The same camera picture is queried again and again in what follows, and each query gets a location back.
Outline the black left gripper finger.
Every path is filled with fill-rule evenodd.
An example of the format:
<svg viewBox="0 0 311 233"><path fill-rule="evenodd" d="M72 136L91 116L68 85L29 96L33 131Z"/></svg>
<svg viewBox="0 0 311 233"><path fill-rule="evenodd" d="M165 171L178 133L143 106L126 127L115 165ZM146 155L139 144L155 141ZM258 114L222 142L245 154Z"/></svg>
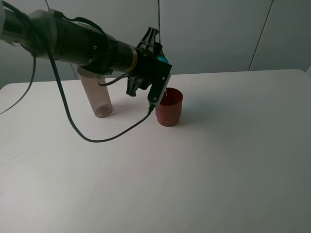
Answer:
<svg viewBox="0 0 311 233"><path fill-rule="evenodd" d="M159 42L156 42L156 36L158 34L158 29L149 27L136 48L156 59L158 57L164 57L163 46Z"/></svg>
<svg viewBox="0 0 311 233"><path fill-rule="evenodd" d="M146 81L142 77L128 76L126 94L129 96L136 96L138 89L146 89Z"/></svg>

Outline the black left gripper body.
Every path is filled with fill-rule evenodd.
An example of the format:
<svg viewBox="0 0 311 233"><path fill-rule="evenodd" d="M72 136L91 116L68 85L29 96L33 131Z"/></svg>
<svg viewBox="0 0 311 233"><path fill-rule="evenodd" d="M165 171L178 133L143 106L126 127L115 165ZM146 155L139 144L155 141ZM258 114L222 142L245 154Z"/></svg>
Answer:
<svg viewBox="0 0 311 233"><path fill-rule="evenodd" d="M150 87L148 102L156 104L163 84L171 71L172 65L166 64L150 56L133 55L132 76L142 77L146 81L146 89Z"/></svg>

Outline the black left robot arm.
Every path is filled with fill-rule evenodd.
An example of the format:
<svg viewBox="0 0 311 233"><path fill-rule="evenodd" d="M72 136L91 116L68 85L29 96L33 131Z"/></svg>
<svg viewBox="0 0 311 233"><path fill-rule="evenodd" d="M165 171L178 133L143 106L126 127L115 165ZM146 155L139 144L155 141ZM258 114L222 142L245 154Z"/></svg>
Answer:
<svg viewBox="0 0 311 233"><path fill-rule="evenodd" d="M158 29L148 28L137 46L116 40L92 21L67 18L56 10L27 15L5 1L0 3L0 38L24 45L40 58L78 65L99 75L114 71L128 79L126 93L149 90L148 101L158 105L170 78L171 65L157 42Z"/></svg>

